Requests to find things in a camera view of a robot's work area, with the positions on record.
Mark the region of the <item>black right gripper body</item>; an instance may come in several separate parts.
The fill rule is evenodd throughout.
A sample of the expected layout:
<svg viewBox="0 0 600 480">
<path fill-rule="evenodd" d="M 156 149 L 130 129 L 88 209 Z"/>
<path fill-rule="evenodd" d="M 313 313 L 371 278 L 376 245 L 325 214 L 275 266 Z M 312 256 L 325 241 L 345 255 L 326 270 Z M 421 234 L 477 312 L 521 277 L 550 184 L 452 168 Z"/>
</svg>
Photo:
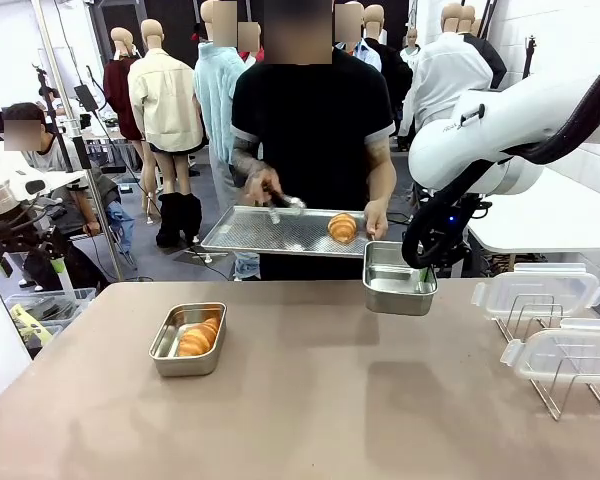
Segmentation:
<svg viewBox="0 0 600 480">
<path fill-rule="evenodd" d="M 424 242 L 427 253 L 432 254 L 433 265 L 454 265 L 471 254 L 471 247 L 464 239 L 466 227 L 472 219 L 484 218 L 493 203 L 483 195 L 466 194 L 452 204 L 439 217 Z"/>
</svg>

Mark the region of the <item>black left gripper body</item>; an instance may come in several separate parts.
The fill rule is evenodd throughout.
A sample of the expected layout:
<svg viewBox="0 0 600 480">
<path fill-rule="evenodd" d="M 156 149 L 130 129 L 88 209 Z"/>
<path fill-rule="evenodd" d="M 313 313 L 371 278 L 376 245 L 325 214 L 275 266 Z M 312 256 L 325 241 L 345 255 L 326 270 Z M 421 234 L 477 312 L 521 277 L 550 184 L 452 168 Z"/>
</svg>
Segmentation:
<svg viewBox="0 0 600 480">
<path fill-rule="evenodd" d="M 28 252 L 42 245 L 46 240 L 46 229 L 40 223 L 46 222 L 46 213 L 25 220 L 0 220 L 0 256 L 5 253 Z"/>
</svg>

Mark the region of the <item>person's left hand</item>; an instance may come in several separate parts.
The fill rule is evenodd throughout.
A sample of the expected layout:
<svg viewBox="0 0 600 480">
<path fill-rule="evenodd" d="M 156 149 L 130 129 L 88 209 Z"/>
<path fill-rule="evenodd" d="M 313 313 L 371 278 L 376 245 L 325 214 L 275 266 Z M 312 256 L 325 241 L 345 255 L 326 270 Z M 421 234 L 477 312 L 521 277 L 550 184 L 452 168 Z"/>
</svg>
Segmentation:
<svg viewBox="0 0 600 480">
<path fill-rule="evenodd" d="M 372 240 L 382 240 L 388 232 L 387 208 L 384 198 L 371 200 L 365 207 L 366 233 Z"/>
</svg>

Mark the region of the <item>person's tattooed right hand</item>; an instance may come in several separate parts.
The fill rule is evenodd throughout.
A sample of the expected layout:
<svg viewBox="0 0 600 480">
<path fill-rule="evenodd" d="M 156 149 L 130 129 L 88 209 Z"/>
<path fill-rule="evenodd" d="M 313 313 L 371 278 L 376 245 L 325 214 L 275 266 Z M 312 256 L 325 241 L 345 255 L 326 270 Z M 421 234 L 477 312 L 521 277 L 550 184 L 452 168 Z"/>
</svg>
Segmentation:
<svg viewBox="0 0 600 480">
<path fill-rule="evenodd" d="M 281 195 L 279 177 L 272 168 L 265 167 L 252 171 L 247 176 L 247 194 L 256 205 L 264 206 L 272 199 L 272 195 Z"/>
</svg>

